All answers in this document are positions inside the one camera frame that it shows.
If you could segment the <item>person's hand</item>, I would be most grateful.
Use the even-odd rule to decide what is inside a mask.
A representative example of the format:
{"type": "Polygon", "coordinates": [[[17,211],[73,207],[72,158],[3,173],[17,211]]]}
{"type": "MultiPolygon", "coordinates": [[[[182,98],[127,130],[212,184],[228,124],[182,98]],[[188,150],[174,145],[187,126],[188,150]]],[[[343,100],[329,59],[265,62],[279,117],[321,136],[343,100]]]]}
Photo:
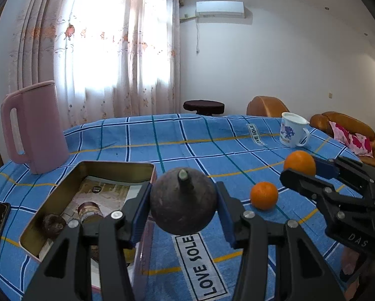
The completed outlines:
{"type": "Polygon", "coordinates": [[[341,257],[341,270],[346,275],[354,273],[359,253],[348,247],[344,247],[341,257]]]}

